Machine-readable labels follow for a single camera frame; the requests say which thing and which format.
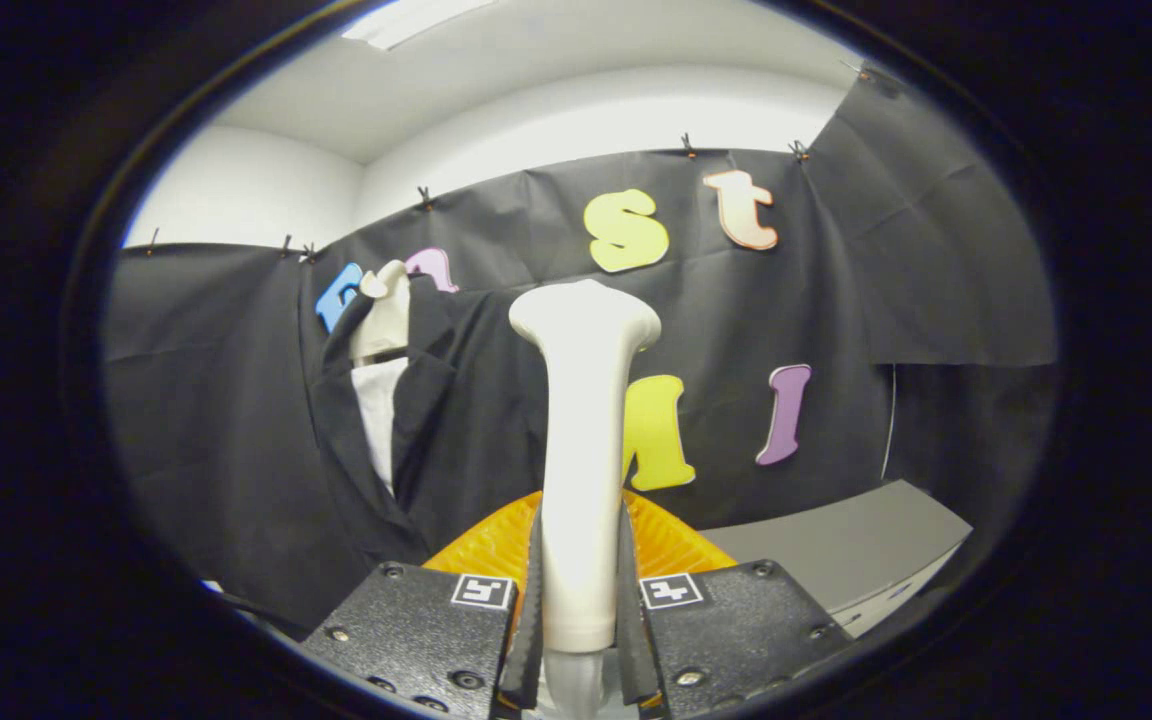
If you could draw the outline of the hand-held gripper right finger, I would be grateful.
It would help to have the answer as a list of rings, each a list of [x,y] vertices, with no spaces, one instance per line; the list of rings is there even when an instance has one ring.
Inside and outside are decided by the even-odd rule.
[[[770,559],[738,562],[684,521],[626,492],[616,643],[626,702],[643,719],[730,714],[794,694],[852,644]]]

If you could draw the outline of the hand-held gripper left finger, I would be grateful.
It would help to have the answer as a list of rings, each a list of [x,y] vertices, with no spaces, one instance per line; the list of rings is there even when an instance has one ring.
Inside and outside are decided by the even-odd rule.
[[[539,493],[425,564],[382,562],[302,651],[367,694],[453,719],[516,719],[541,669]]]

